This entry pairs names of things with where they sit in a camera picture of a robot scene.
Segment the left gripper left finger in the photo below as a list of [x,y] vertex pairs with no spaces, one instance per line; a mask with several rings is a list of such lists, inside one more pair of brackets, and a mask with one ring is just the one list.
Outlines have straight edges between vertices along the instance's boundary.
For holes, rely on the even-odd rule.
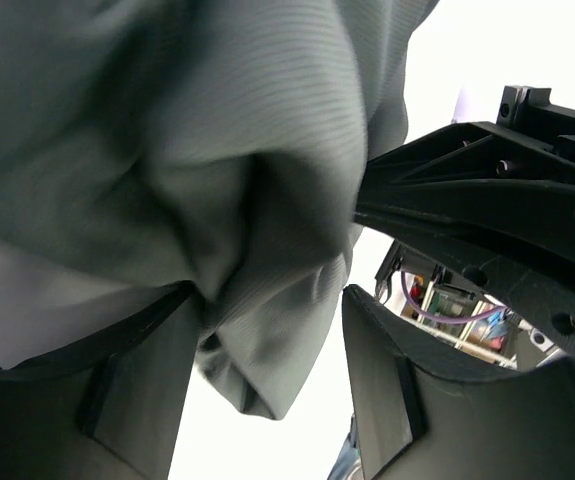
[[83,340],[0,368],[0,479],[164,479],[198,325],[183,282]]

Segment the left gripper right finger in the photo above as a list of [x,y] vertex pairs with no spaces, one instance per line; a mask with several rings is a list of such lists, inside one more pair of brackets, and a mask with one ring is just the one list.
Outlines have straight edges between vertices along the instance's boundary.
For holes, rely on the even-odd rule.
[[354,285],[342,323],[366,478],[575,479],[575,356],[491,365]]

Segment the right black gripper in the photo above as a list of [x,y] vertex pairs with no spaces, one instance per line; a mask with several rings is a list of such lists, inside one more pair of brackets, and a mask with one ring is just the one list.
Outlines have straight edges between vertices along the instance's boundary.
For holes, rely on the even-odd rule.
[[369,162],[356,207],[358,223],[575,352],[575,111],[547,89],[509,86],[495,122],[449,125]]

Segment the grey t shirt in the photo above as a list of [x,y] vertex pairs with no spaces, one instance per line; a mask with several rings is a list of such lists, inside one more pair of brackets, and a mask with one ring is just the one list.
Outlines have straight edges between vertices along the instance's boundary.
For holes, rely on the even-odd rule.
[[0,1],[0,242],[195,285],[197,363],[282,419],[327,337],[366,163],[431,1]]

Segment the white t shirt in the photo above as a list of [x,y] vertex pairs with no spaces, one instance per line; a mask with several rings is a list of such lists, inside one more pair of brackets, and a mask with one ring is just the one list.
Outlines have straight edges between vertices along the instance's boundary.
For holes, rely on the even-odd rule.
[[172,290],[101,279],[0,242],[0,367],[81,340]]

